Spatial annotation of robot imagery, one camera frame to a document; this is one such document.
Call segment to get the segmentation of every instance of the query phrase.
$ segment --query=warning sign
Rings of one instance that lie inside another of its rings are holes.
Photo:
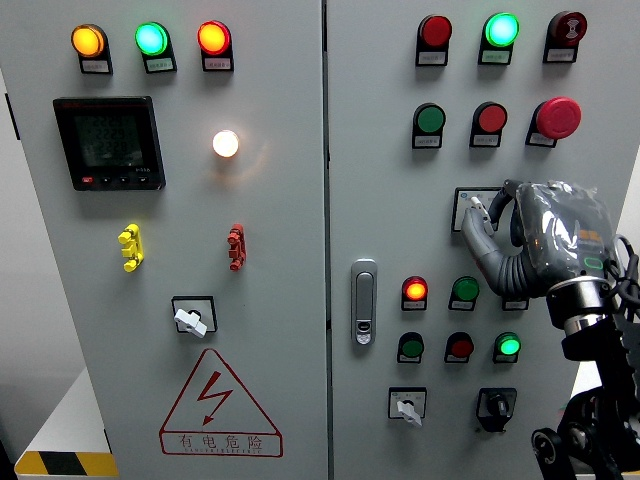
[[[213,349],[200,355],[160,429],[165,455],[282,457],[282,434]]]

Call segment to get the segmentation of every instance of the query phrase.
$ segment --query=glowing green light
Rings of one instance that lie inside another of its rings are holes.
[[[515,333],[503,333],[496,339],[496,344],[502,355],[515,355],[520,351],[520,339]]]
[[[143,23],[136,30],[136,43],[146,55],[160,55],[169,43],[166,30],[157,23]]]
[[[515,15],[511,13],[496,13],[487,22],[484,34],[487,41],[494,47],[508,47],[515,42],[520,25]]]

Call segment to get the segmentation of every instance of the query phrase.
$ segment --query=green push button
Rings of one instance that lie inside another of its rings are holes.
[[[496,338],[496,348],[502,355],[515,355],[520,347],[520,338],[513,332],[502,333]]]
[[[417,340],[409,340],[402,345],[402,354],[405,357],[416,358],[424,352],[424,345]]]
[[[424,108],[418,114],[418,127],[426,133],[437,132],[444,125],[444,112],[434,106]]]
[[[462,277],[453,284],[453,294],[463,302],[472,302],[480,295],[478,281],[473,277]]]
[[[602,263],[602,260],[600,260],[599,258],[594,258],[594,257],[585,257],[584,259],[584,264],[588,267],[588,268],[593,268],[595,270],[602,270],[604,269],[604,265]]]

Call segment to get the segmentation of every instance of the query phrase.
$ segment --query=white wall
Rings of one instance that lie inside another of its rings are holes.
[[[15,461],[84,367],[0,73],[0,440]]]

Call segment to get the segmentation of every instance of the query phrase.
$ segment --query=lightning bolt symbol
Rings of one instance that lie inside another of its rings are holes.
[[[207,415],[207,416],[204,417],[204,421],[202,422],[202,426],[203,427],[205,425],[207,425],[208,423],[211,423],[213,421],[213,415],[218,411],[218,409],[227,400],[227,398],[229,398],[229,395],[231,395],[231,392],[233,392],[233,390],[225,390],[224,392],[218,392],[218,393],[214,393],[214,394],[211,394],[211,395],[207,395],[207,393],[209,392],[211,387],[220,378],[220,375],[221,375],[220,372],[213,372],[213,375],[211,375],[211,378],[209,379],[209,381],[205,385],[204,389],[202,390],[202,392],[198,396],[198,402],[200,402],[202,400],[208,400],[210,398],[222,397],[222,400],[220,400],[220,403],[218,403],[218,406],[213,409],[213,412],[211,412],[210,415]]]

